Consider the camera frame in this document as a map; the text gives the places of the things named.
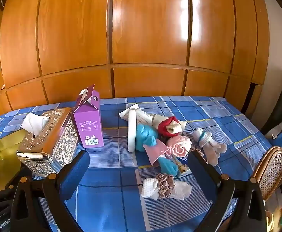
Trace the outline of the white knit gloves blue band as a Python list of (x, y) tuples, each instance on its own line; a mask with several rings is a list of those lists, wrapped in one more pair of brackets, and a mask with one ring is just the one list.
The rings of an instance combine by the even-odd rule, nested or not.
[(217, 143), (213, 139), (212, 133), (209, 131), (204, 131), (202, 128), (198, 128), (196, 131), (194, 131), (192, 136), (205, 153), (208, 164), (217, 166), (218, 159), (220, 158), (221, 154), (226, 152), (227, 146), (222, 143)]

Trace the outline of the red cloth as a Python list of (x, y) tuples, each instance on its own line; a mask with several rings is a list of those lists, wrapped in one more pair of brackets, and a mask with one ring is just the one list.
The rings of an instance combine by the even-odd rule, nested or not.
[(180, 133), (182, 133), (183, 129), (177, 118), (172, 116), (162, 121), (158, 125), (157, 131), (160, 135), (171, 138), (178, 136)]

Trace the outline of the blue and pink plush towel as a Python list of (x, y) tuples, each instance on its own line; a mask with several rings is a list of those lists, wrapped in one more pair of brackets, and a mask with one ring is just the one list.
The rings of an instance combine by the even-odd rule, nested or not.
[(153, 167), (160, 167), (161, 173), (176, 176), (178, 166), (167, 157), (170, 148), (159, 139), (155, 128), (145, 124), (137, 124), (135, 149), (145, 152)]

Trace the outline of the white foam sponge block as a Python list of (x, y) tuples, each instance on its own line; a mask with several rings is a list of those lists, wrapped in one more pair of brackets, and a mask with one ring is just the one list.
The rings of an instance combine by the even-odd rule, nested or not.
[(127, 149), (129, 152), (134, 152), (136, 142), (137, 114), (135, 110), (130, 110), (128, 113), (128, 131), (127, 131)]

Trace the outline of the cream mesh cloth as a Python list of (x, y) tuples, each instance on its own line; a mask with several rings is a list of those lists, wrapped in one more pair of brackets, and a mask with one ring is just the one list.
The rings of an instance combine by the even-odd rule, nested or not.
[(149, 125), (158, 128), (162, 123), (164, 124), (167, 132), (171, 134), (180, 134), (185, 130), (187, 122), (171, 119), (157, 114), (150, 115), (139, 108), (138, 104), (128, 107), (119, 113), (121, 119), (126, 120), (128, 123), (136, 126), (137, 124)]

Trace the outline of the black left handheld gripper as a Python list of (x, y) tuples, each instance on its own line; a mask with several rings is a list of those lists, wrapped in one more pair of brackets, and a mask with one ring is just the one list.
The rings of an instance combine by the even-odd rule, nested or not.
[(0, 231), (10, 231), (11, 209), (18, 183), (22, 177), (32, 178), (31, 170), (21, 163), (19, 171), (0, 190)]

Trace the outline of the gold metal tray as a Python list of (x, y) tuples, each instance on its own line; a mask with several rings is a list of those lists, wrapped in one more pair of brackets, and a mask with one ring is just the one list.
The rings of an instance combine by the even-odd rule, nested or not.
[(0, 138), (0, 191), (18, 173), (21, 162), (16, 152), (27, 132), (24, 129)]

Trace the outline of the blue tissue packet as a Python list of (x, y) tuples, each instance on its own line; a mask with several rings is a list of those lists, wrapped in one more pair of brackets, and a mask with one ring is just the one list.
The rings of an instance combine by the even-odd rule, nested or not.
[(185, 157), (172, 156), (172, 160), (178, 167), (178, 172), (176, 174), (177, 178), (180, 179), (192, 174), (190, 168), (188, 167), (188, 155), (186, 155)]

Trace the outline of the silver ornate tissue box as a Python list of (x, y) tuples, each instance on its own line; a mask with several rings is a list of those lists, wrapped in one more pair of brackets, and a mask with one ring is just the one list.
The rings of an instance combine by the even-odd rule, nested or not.
[(52, 109), (40, 117), (46, 121), (43, 128), (37, 134), (27, 131), (16, 155), (35, 175), (47, 177), (72, 162), (78, 132), (71, 108)]

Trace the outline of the blue plaid tablecloth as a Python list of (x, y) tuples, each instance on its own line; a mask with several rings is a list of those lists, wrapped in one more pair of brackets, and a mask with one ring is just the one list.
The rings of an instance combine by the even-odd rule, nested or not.
[(104, 146), (89, 149), (89, 168), (66, 205), (84, 231), (197, 231), (211, 206), (193, 175), (183, 200), (152, 200), (141, 196), (143, 180), (154, 177), (144, 153), (127, 150), (127, 123), (119, 117), (138, 104), (149, 114), (175, 116), (187, 122), (184, 134), (197, 128), (227, 145), (216, 167), (237, 180), (247, 180), (270, 148), (264, 135), (224, 98), (162, 96), (101, 101)]

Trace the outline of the purple snack carton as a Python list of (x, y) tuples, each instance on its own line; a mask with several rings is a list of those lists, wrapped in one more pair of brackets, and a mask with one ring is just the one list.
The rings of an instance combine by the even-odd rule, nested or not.
[(100, 94), (94, 86), (95, 84), (80, 92), (73, 110), (75, 126), (85, 149), (104, 146)]

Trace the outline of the orange wooden wardrobe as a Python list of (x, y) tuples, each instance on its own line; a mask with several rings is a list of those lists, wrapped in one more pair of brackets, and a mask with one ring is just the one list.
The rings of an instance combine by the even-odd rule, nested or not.
[(265, 0), (0, 0), (0, 115), (94, 85), (221, 96), (251, 117), (268, 57)]

